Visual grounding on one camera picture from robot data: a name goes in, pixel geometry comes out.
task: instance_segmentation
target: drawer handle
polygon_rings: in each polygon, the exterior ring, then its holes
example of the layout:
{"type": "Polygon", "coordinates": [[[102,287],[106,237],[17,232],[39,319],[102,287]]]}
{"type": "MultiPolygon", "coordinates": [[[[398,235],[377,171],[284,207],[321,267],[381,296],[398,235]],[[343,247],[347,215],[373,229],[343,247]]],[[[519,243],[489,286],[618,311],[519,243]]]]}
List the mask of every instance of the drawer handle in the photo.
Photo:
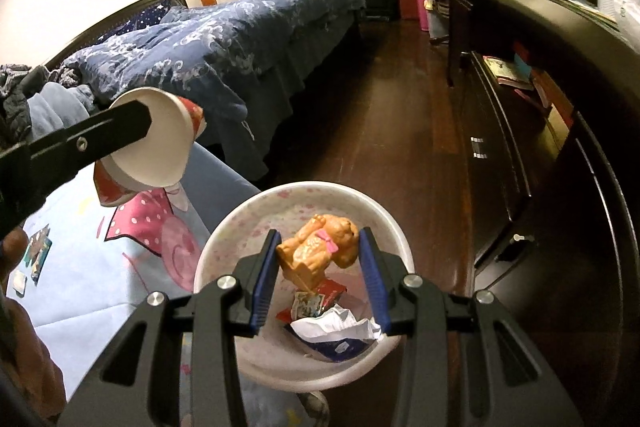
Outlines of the drawer handle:
{"type": "Polygon", "coordinates": [[[471,137],[471,149],[474,150],[474,158],[480,158],[481,160],[486,159],[486,154],[482,153],[480,149],[480,144],[484,143],[482,138],[474,138],[471,137]]]}
{"type": "Polygon", "coordinates": [[[471,66],[471,53],[461,52],[460,53],[460,69],[467,70],[469,66],[471,66]]]}
{"type": "Polygon", "coordinates": [[[525,248],[534,241],[535,239],[532,235],[515,233],[509,240],[509,244],[495,257],[495,260],[513,263],[525,248]]]}

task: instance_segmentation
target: small card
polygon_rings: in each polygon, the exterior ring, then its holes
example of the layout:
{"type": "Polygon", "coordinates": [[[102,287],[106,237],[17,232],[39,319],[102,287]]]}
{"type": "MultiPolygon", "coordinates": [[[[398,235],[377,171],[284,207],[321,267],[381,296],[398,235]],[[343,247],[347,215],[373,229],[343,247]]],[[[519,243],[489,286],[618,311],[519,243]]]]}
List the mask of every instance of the small card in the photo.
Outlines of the small card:
{"type": "Polygon", "coordinates": [[[318,293],[296,292],[291,307],[291,320],[305,317],[318,317],[322,310],[324,295],[318,293]]]}
{"type": "Polygon", "coordinates": [[[38,285],[44,262],[47,260],[51,240],[49,237],[49,225],[38,230],[29,238],[29,245],[24,253],[24,265],[31,266],[31,280],[38,285]]]}
{"type": "Polygon", "coordinates": [[[24,297],[24,292],[27,289],[27,276],[22,272],[16,272],[14,274],[13,286],[17,296],[24,297]]]}
{"type": "Polygon", "coordinates": [[[38,252],[36,260],[31,265],[31,280],[38,285],[38,280],[40,279],[40,274],[42,273],[42,267],[44,267],[44,262],[47,260],[47,255],[49,254],[49,249],[51,248],[51,240],[49,237],[45,237],[44,245],[38,252]]]}

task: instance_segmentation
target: wooden floor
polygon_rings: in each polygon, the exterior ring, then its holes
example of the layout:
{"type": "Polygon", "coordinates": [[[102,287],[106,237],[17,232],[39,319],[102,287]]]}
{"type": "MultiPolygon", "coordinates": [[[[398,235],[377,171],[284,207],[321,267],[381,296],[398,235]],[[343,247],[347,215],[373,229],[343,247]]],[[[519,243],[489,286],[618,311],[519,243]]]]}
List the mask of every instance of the wooden floor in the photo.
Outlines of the wooden floor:
{"type": "MultiPolygon", "coordinates": [[[[294,97],[267,163],[267,188],[336,182],[382,204],[400,224],[418,273],[442,290],[471,291],[468,188],[446,86],[447,48],[417,21],[365,23],[294,97]]],[[[326,391],[333,427],[388,427],[402,350],[357,382],[326,391]]]]}

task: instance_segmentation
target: pillow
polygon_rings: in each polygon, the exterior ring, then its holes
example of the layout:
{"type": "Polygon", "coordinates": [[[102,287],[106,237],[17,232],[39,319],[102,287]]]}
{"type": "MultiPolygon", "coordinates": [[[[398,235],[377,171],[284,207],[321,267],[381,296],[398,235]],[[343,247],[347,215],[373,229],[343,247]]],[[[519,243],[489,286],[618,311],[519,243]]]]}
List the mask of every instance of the pillow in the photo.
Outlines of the pillow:
{"type": "Polygon", "coordinates": [[[167,12],[176,5],[178,5],[177,0],[159,0],[151,6],[146,7],[141,12],[132,16],[131,19],[126,21],[124,24],[121,24],[117,28],[114,28],[113,30],[110,30],[104,35],[98,37],[98,39],[94,42],[94,44],[92,44],[92,46],[101,44],[109,37],[113,37],[114,35],[123,35],[134,30],[142,30],[144,28],[148,28],[149,26],[155,26],[162,20],[167,12]]]}
{"type": "Polygon", "coordinates": [[[161,24],[169,22],[188,21],[198,17],[207,15],[215,15],[223,7],[229,3],[219,3],[213,6],[194,6],[193,8],[187,8],[185,6],[173,6],[167,14],[162,17],[161,24]]]}

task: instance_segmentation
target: wooden cabinet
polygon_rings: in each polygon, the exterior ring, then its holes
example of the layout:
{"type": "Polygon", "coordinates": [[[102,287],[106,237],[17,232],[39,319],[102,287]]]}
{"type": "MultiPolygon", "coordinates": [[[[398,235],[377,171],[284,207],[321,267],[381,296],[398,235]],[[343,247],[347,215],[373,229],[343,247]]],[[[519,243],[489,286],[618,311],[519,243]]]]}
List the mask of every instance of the wooden cabinet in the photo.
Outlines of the wooden cabinet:
{"type": "Polygon", "coordinates": [[[551,175],[511,230],[528,238],[524,247],[510,256],[513,243],[502,245],[476,288],[497,276],[486,287],[593,425],[623,370],[620,348],[635,327],[640,275],[630,262],[638,252],[624,197],[579,115],[551,175]]]}
{"type": "Polygon", "coordinates": [[[476,290],[530,334],[586,425],[636,425],[640,56],[553,0],[452,0],[450,16],[476,290]],[[487,74],[481,55],[510,59],[515,41],[573,114],[487,74]]]}

